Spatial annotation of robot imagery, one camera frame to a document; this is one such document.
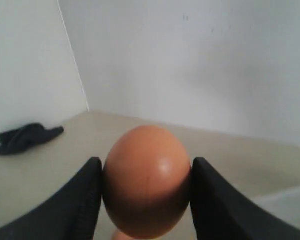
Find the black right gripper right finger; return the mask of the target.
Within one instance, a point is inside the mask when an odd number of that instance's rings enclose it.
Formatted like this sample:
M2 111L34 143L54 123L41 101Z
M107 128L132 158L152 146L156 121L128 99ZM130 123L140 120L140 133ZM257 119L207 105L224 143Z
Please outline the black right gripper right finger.
M203 157L191 170L190 208L199 240L300 240L300 229L236 190Z

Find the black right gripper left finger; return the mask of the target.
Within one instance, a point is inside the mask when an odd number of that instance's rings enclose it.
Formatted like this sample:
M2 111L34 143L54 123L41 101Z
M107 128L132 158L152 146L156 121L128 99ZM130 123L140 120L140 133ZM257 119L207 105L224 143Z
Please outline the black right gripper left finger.
M102 162L90 158L51 198L0 227L0 240L91 240L102 201Z

